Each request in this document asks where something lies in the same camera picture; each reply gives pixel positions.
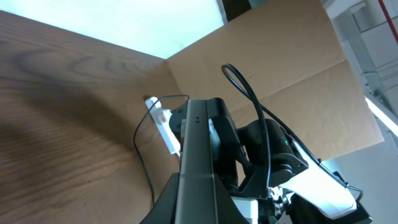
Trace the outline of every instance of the wooden table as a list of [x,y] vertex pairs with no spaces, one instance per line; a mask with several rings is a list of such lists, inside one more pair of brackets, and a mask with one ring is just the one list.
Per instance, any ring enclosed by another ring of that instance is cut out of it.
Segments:
[[[0,223],[140,222],[132,135],[179,93],[165,60],[0,11]],[[178,160],[150,119],[137,140],[159,195]]]

